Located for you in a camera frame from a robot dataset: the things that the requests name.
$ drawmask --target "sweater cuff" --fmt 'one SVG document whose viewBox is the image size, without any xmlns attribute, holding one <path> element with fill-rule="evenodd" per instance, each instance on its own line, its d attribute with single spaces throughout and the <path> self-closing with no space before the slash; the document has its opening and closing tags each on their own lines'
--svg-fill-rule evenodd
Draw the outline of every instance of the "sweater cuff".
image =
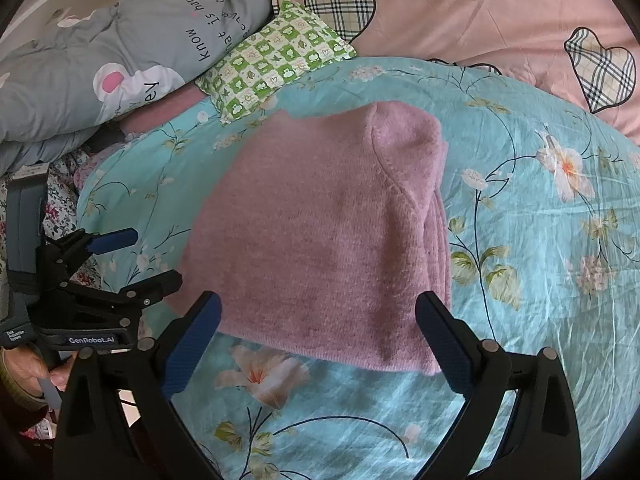
<svg viewBox="0 0 640 480">
<path fill-rule="evenodd" d="M 4 363 L 4 348 L 0 349 L 0 381 L 4 384 L 7 392 L 11 398 L 18 404 L 18 406 L 28 410 L 30 412 L 37 412 L 47 405 L 44 398 L 34 397 L 31 394 L 25 392 L 14 378 L 11 377 L 9 371 L 6 369 Z"/>
</svg>

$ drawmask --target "human hand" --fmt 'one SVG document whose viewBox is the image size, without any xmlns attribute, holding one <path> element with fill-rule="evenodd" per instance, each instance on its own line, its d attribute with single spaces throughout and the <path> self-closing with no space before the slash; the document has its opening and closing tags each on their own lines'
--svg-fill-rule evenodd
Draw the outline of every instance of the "human hand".
<svg viewBox="0 0 640 480">
<path fill-rule="evenodd" d="M 42 358 L 28 346 L 4 351 L 4 365 L 9 375 L 18 386 L 34 397 L 42 396 L 38 379 L 49 378 L 55 387 L 64 391 L 75 360 L 76 352 L 62 366 L 49 372 Z"/>
</svg>

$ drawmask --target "pink blanket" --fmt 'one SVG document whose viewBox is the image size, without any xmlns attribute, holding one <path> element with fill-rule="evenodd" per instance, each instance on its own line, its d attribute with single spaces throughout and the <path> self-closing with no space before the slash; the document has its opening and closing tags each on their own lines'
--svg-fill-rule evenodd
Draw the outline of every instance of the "pink blanket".
<svg viewBox="0 0 640 480">
<path fill-rule="evenodd" d="M 375 370 L 438 370 L 415 300 L 450 303 L 440 123 L 398 102 L 326 118 L 280 111 L 196 219 L 168 303 L 222 298 L 220 331 Z"/>
<path fill-rule="evenodd" d="M 640 143 L 640 46 L 611 0 L 297 1 L 360 56 L 492 65 Z"/>
</svg>

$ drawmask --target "plaid heart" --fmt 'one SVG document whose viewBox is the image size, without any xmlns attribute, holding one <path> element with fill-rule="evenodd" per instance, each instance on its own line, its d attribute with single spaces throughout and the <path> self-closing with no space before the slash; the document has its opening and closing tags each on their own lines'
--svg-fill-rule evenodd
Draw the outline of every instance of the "plaid heart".
<svg viewBox="0 0 640 480">
<path fill-rule="evenodd" d="M 636 87 L 636 61 L 626 48 L 604 48 L 592 30 L 579 27 L 564 43 L 592 114 L 625 103 Z"/>
<path fill-rule="evenodd" d="M 305 0 L 305 7 L 351 43 L 371 23 L 376 0 Z"/>
</svg>

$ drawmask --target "pink ear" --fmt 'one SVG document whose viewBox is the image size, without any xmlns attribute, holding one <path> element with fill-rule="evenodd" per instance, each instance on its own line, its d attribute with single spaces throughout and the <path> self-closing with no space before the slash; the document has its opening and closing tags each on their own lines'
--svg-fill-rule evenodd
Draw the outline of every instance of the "pink ear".
<svg viewBox="0 0 640 480">
<path fill-rule="evenodd" d="M 110 94 L 124 81 L 124 76 L 120 72 L 111 72 L 102 80 L 102 89 Z"/>
</svg>

